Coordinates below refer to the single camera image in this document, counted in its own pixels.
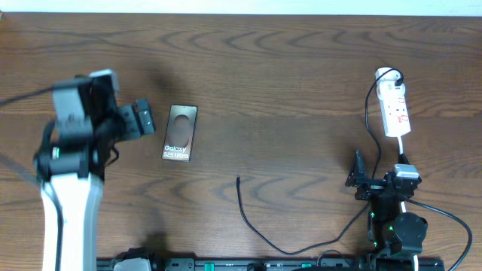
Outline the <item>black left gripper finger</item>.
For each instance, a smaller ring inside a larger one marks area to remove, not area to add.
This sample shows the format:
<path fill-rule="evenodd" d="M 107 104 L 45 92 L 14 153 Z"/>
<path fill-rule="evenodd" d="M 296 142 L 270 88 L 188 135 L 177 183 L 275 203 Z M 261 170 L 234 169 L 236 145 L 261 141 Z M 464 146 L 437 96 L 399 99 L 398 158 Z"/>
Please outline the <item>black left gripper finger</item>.
<path fill-rule="evenodd" d="M 142 134 L 139 128 L 139 119 L 134 110 L 133 105 L 125 105 L 119 108 L 119 114 L 125 124 L 124 132 L 120 140 L 134 140 L 139 139 Z"/>
<path fill-rule="evenodd" d="M 151 107 L 148 104 L 147 99 L 137 99 L 136 109 L 139 119 L 140 129 L 143 135 L 154 134 L 156 131 L 155 124 L 153 121 Z"/>

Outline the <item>Galaxy S25 Ultra smartphone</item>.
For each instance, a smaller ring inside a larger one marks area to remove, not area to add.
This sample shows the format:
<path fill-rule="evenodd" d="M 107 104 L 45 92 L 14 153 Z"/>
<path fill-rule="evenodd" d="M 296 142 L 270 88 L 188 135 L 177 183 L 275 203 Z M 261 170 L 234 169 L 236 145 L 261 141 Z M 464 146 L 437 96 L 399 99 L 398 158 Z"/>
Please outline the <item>Galaxy S25 Ultra smartphone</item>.
<path fill-rule="evenodd" d="M 171 105 L 162 159 L 189 162 L 197 122 L 195 105 Z"/>

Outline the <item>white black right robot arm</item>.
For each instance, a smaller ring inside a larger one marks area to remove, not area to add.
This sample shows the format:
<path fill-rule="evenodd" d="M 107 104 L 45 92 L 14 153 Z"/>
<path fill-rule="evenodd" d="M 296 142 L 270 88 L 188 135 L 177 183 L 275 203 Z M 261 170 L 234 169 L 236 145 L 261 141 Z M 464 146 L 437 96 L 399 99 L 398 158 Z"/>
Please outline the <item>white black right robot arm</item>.
<path fill-rule="evenodd" d="M 428 222 L 408 212 L 405 201 L 414 195 L 421 181 L 416 167 L 403 154 L 383 178 L 369 178 L 360 152 L 355 152 L 345 185 L 357 189 L 355 199 L 369 203 L 368 236 L 375 246 L 356 260 L 359 269 L 420 269 L 418 255 L 423 251 Z"/>

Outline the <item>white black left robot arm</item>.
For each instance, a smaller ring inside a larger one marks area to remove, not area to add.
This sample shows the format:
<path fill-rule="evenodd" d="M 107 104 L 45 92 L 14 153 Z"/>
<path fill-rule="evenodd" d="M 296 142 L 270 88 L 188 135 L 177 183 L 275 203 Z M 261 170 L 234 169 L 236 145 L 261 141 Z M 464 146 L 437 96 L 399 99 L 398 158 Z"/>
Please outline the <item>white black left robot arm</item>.
<path fill-rule="evenodd" d="M 97 218 L 105 169 L 115 145 L 153 134 L 148 101 L 118 106 L 111 69 L 60 81 L 52 88 L 55 120 L 34 156 L 44 207 L 44 270 L 95 270 Z"/>

